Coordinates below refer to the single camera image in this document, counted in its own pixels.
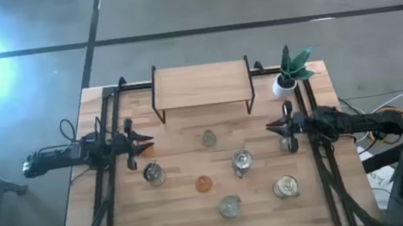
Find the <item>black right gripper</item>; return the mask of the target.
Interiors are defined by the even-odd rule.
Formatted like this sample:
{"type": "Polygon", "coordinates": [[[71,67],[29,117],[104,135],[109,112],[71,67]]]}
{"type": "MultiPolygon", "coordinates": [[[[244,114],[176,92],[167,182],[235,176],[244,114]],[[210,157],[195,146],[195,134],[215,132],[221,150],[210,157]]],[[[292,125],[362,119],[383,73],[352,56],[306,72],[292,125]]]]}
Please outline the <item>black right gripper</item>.
{"type": "Polygon", "coordinates": [[[307,116],[303,112],[296,112],[296,116],[293,116],[293,105],[289,100],[284,101],[281,109],[283,110],[283,117],[267,124],[267,127],[271,126],[267,130],[284,138],[289,153],[297,153],[299,141],[295,134],[303,134],[306,131],[307,116]]]}

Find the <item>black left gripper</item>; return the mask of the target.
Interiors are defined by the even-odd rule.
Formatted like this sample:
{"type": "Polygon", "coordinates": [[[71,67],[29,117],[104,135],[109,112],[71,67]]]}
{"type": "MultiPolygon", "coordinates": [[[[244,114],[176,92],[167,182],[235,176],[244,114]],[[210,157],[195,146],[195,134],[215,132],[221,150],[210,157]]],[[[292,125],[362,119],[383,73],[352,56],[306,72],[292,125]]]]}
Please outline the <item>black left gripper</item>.
{"type": "MultiPolygon", "coordinates": [[[[127,159],[127,168],[130,170],[136,170],[138,168],[137,163],[135,162],[135,145],[132,140],[132,120],[130,118],[125,119],[123,121],[123,132],[118,130],[113,131],[112,134],[112,145],[113,145],[113,154],[115,156],[123,155],[126,153],[128,155],[127,159]]],[[[135,132],[135,141],[143,142],[152,140],[153,136],[140,135],[135,132]]],[[[136,146],[137,154],[151,154],[154,153],[154,142],[140,144],[136,146]]]]}

